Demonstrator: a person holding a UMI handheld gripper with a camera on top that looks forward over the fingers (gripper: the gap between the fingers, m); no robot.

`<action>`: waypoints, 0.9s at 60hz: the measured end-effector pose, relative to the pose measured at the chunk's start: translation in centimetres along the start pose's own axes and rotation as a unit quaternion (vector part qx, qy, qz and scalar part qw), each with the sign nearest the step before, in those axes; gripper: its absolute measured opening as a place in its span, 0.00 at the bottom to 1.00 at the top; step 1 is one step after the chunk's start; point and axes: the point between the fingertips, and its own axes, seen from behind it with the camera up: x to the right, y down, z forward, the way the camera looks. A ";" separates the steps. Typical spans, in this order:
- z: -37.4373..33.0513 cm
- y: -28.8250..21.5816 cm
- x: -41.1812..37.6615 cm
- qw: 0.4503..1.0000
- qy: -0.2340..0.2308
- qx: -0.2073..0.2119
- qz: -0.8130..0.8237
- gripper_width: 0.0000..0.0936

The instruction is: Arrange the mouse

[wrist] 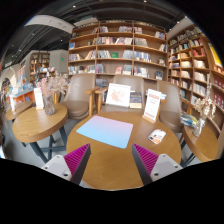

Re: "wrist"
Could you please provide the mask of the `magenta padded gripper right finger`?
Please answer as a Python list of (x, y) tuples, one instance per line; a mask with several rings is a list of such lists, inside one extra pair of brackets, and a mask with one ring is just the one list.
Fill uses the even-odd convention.
[(158, 155), (137, 144), (132, 144), (132, 155), (143, 185), (148, 185), (182, 169), (167, 154)]

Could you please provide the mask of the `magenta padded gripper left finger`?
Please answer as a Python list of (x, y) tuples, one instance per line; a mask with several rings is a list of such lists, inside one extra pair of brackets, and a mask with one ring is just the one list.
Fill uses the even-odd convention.
[(90, 155), (91, 147), (89, 144), (86, 144), (65, 156), (54, 156), (42, 169), (79, 185)]

